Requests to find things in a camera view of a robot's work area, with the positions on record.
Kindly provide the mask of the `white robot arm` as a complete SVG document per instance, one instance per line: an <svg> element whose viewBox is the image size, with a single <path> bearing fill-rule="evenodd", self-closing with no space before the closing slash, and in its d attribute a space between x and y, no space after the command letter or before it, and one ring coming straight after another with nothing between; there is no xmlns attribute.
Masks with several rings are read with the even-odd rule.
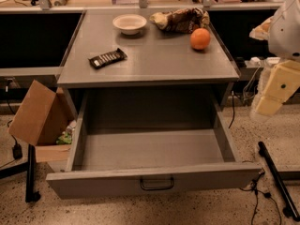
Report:
<svg viewBox="0 0 300 225"><path fill-rule="evenodd" d="M267 40L269 52L279 57L275 65L264 66L251 104L250 117L266 121L300 87L300 0L285 0L249 36Z"/></svg>

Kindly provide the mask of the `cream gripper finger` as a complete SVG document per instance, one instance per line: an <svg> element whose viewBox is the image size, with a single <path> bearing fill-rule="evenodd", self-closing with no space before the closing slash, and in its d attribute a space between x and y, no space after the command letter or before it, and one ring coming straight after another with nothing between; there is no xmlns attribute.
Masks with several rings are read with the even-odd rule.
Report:
<svg viewBox="0 0 300 225"><path fill-rule="evenodd" d="M272 18L269 17L264 22L262 22L260 25L253 28L249 36L251 38L257 39L257 40L267 40L269 38L269 27L271 24Z"/></svg>
<svg viewBox="0 0 300 225"><path fill-rule="evenodd" d="M266 67L254 98L256 116L272 116L300 87L300 63L293 60Z"/></svg>

